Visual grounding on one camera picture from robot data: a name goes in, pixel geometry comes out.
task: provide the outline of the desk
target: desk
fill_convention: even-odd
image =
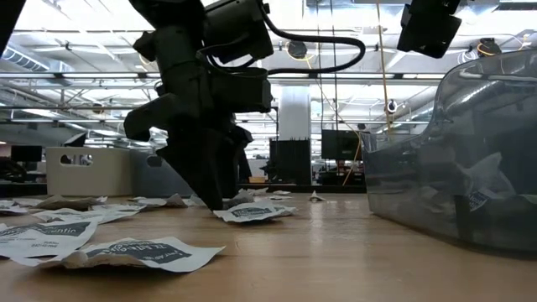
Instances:
[[[99,226],[90,243],[173,236],[226,245],[190,274],[148,269],[38,270],[0,260],[2,302],[532,301],[537,263],[483,255],[370,214],[365,195],[295,195],[297,216],[226,224],[203,209],[166,209]],[[2,217],[21,225],[32,216]]]

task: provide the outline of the ceiling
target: ceiling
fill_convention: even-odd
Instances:
[[[213,1],[202,1],[205,5]],[[463,19],[458,35],[451,44],[446,56],[440,60],[425,57],[416,53],[402,53],[396,50],[400,33],[400,19],[405,3],[409,1],[381,1],[380,15],[383,25],[384,64],[386,72],[393,74],[416,75],[434,74],[430,81],[409,79],[396,81],[388,79],[388,98],[395,100],[405,111],[400,116],[410,115],[412,111],[425,109],[434,99],[435,87],[439,79],[447,71],[460,63],[475,58],[475,52],[466,53],[469,47],[477,45],[483,37],[494,37],[503,51],[533,48],[537,43],[537,27],[531,6],[506,6],[508,1],[476,0],[462,1],[463,4],[456,16]],[[311,0],[270,0],[269,15],[277,27],[296,34],[324,34],[336,36],[352,36],[359,38],[368,47],[364,59],[338,75],[336,86],[331,75],[323,80],[322,90],[327,99],[337,99],[339,115],[349,120],[382,120],[384,88],[382,76],[381,52],[376,49],[379,44],[378,12],[374,0],[319,0],[318,9]],[[36,68],[45,66],[47,71],[95,73],[92,78],[70,79],[71,86],[64,87],[52,81],[37,78],[18,78],[0,80],[4,90],[14,92],[17,87],[30,90],[39,97],[5,97],[4,105],[57,105],[73,107],[70,110],[55,111],[64,117],[113,120],[124,117],[128,110],[113,110],[105,113],[94,113],[78,110],[77,107],[88,107],[93,104],[103,106],[131,107],[139,106],[156,97],[153,86],[155,78],[139,79],[137,76],[118,79],[114,73],[149,72],[157,73],[155,63],[149,63],[132,48],[143,31],[153,28],[131,7],[128,0],[27,0],[27,4],[10,40],[13,50],[38,62]],[[286,51],[286,39],[271,33],[274,55],[258,62],[258,66],[266,69],[279,67],[307,68],[308,62],[294,60]],[[349,46],[332,44],[308,44],[310,61],[315,68],[341,64],[357,54],[357,50]],[[245,59],[235,62],[241,64]],[[22,67],[9,60],[0,60],[1,72],[27,73],[28,65]],[[310,85],[312,100],[312,119],[334,120],[336,113],[328,105],[321,105],[320,83],[301,80],[303,78],[271,79],[273,82],[274,106],[278,106],[282,85]],[[5,86],[6,82],[15,85]],[[34,118],[47,117],[47,112],[32,113],[15,112],[16,117]],[[253,153],[267,150],[267,138],[274,137],[276,127],[273,119],[276,112],[270,114],[249,113],[237,115],[239,120],[255,120],[259,123],[248,123],[243,126],[256,134],[258,138]],[[72,123],[84,128],[95,128],[115,133],[122,133],[121,124],[111,122],[88,126],[83,123]],[[312,127],[319,133],[321,127]],[[156,133],[153,147],[164,143],[164,134]]]

